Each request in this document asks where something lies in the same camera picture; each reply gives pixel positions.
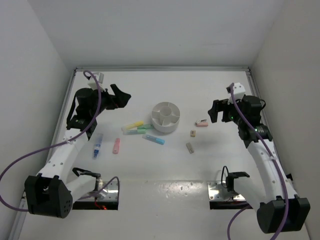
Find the pink white mini stapler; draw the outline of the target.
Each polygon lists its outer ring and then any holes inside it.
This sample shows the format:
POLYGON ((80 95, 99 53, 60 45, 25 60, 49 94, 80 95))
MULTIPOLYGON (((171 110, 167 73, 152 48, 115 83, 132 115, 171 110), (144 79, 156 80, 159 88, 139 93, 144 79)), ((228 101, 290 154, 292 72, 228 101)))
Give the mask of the pink white mini stapler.
POLYGON ((195 126, 199 128, 208 127, 209 123, 207 122, 206 119, 201 119, 201 120, 199 119, 195 122, 195 126))

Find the yellow highlighter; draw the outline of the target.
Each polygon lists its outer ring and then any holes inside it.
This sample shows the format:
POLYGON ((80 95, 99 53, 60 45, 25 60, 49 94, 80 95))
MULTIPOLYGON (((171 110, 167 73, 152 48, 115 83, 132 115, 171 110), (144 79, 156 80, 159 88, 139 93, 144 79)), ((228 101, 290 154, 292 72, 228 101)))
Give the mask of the yellow highlighter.
POLYGON ((122 131, 127 131, 133 128, 137 128, 139 126, 142 126, 144 124, 144 121, 137 121, 128 125, 125 125, 121 128, 122 131))

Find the light green highlighter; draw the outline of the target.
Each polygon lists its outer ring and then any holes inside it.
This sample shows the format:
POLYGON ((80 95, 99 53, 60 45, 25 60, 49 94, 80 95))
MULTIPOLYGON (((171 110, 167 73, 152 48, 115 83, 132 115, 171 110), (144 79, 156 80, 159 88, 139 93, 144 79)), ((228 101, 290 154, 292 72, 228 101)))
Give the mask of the light green highlighter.
POLYGON ((137 129, 149 130, 153 129, 154 126, 152 124, 143 124, 137 127, 137 129))

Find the white round compartment organizer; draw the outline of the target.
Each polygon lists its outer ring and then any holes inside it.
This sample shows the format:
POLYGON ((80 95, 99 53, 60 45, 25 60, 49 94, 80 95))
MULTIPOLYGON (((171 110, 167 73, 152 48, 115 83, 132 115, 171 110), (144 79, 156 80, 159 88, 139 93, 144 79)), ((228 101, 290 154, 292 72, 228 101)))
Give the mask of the white round compartment organizer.
POLYGON ((171 102, 160 102, 151 111, 153 127, 164 134, 169 134, 177 129, 180 117, 180 109, 171 102))

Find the blue highlighter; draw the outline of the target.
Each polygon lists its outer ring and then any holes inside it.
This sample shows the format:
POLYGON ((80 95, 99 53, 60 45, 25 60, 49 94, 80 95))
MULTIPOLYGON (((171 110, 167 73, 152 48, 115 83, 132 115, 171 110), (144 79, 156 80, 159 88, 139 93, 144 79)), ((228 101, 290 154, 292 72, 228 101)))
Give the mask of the blue highlighter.
POLYGON ((161 139, 161 138, 149 135, 149 134, 144 134, 142 136, 142 138, 145 139, 145 140, 160 144, 160 145, 164 145, 165 144, 165 140, 164 139, 161 139))

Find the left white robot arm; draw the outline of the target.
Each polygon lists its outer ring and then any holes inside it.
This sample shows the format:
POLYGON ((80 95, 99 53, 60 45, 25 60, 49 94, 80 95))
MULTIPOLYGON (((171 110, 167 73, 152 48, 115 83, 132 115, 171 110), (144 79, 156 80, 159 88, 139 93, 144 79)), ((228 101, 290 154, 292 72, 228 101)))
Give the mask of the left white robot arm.
POLYGON ((95 114, 124 108, 131 95, 111 84, 113 94, 91 88, 76 91, 66 119, 63 145, 56 148, 46 165, 24 183, 28 212, 33 215, 66 218, 73 204, 85 194, 101 191, 101 175, 73 164, 97 126, 95 114))

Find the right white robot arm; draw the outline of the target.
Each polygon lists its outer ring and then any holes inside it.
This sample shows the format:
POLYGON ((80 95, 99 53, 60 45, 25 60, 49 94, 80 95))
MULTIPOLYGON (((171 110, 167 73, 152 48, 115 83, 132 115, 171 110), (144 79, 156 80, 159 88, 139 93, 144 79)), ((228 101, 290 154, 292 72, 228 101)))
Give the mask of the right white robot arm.
POLYGON ((244 95, 232 103, 231 99, 214 100, 208 115, 217 122, 233 122, 245 148, 252 156, 260 174, 263 188, 258 187, 251 176, 244 172, 229 172, 226 190, 242 195, 255 210, 257 222, 265 234, 300 231, 311 209, 307 198, 299 197, 288 181, 274 149, 268 127, 261 122, 261 111, 266 102, 256 96, 244 95))

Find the yellow small eraser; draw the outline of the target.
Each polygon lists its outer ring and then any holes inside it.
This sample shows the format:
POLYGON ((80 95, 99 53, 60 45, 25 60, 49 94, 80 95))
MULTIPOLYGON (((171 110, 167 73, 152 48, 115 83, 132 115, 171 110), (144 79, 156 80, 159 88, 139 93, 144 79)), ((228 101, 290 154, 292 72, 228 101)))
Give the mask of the yellow small eraser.
POLYGON ((190 136, 191 137, 195 137, 196 136, 196 131, 195 130, 191 130, 190 131, 190 136))

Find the green clear-cap highlighter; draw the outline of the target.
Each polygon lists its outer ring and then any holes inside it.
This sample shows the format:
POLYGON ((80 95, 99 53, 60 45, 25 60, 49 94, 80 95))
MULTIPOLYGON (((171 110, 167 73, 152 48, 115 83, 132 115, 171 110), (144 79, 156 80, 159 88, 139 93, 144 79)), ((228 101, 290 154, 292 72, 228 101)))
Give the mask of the green clear-cap highlighter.
POLYGON ((124 135, 144 135, 146 134, 147 130, 144 128, 137 128, 137 129, 128 129, 124 130, 124 135))

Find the beige long eraser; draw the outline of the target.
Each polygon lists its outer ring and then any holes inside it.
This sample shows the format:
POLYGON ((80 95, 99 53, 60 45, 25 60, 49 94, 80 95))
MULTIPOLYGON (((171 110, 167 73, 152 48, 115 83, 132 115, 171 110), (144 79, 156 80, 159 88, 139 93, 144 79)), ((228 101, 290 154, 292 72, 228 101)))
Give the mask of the beige long eraser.
POLYGON ((187 147, 190 154, 193 154, 195 152, 194 148, 190 142, 186 143, 186 147, 187 147))

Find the pink highlighter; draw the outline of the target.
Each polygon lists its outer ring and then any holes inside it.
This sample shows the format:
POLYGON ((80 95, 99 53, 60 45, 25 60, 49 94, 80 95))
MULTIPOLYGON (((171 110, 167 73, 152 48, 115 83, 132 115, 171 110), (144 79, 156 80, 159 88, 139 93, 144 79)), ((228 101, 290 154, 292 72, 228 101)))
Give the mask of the pink highlighter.
POLYGON ((112 149, 112 153, 113 154, 118 154, 119 153, 120 144, 121 144, 120 138, 116 138, 115 142, 114 142, 114 145, 113 145, 113 149, 112 149))

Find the blue glue pen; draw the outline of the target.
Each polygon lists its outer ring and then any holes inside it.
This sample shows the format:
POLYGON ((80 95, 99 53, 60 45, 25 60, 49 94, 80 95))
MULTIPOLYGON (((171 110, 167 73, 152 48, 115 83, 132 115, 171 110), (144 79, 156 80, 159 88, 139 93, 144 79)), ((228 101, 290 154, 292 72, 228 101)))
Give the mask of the blue glue pen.
POLYGON ((104 135, 102 133, 98 133, 95 138, 94 145, 93 145, 93 153, 92 153, 93 159, 96 159, 99 156, 102 142, 103 142, 103 137, 104 135))

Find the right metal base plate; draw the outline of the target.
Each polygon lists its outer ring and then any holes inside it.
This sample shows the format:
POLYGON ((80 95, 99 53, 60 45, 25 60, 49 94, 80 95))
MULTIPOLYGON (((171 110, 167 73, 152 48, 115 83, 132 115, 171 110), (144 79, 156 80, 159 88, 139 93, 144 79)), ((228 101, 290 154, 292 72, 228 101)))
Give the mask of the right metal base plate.
POLYGON ((228 192, 221 184, 220 180, 207 181, 208 198, 211 202, 245 202, 241 195, 228 192))

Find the metal base plate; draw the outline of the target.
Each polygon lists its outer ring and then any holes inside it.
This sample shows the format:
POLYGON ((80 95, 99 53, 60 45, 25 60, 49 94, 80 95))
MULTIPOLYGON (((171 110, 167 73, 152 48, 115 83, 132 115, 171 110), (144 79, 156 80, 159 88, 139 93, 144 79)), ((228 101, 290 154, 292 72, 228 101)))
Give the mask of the metal base plate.
POLYGON ((78 201, 94 201, 97 199, 99 202, 117 202, 119 193, 119 184, 117 180, 109 183, 101 192, 92 196, 94 192, 87 193, 78 199, 78 201))
POLYGON ((228 192, 221 184, 220 180, 207 181, 208 198, 211 202, 245 202, 241 195, 228 192))

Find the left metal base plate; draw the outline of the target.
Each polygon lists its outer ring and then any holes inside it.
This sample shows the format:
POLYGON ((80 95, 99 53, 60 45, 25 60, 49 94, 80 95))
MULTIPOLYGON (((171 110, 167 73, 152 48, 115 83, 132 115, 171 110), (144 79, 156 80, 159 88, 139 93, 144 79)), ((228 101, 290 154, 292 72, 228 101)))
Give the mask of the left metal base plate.
POLYGON ((101 192, 92 196, 94 192, 87 193, 78 199, 78 201, 94 201, 97 199, 99 202, 117 202, 119 193, 119 184, 117 180, 109 183, 101 192))

